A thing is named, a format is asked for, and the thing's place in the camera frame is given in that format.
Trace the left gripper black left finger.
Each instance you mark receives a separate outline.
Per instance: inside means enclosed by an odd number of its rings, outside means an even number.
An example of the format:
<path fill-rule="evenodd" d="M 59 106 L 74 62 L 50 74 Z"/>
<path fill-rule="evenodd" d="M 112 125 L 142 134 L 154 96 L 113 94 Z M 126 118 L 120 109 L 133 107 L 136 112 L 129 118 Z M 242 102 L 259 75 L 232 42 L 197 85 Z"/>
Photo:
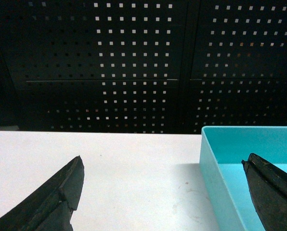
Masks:
<path fill-rule="evenodd" d="M 0 231 L 72 231 L 84 182 L 76 156 L 31 195 L 0 218 Z"/>

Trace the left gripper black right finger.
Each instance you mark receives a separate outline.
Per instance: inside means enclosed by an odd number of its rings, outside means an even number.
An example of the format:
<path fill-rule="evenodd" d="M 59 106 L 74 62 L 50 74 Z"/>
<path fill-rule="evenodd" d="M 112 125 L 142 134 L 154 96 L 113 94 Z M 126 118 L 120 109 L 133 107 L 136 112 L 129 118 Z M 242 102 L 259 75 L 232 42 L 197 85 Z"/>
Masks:
<path fill-rule="evenodd" d="M 287 173 L 255 153 L 241 163 L 264 229 L 287 231 Z"/>

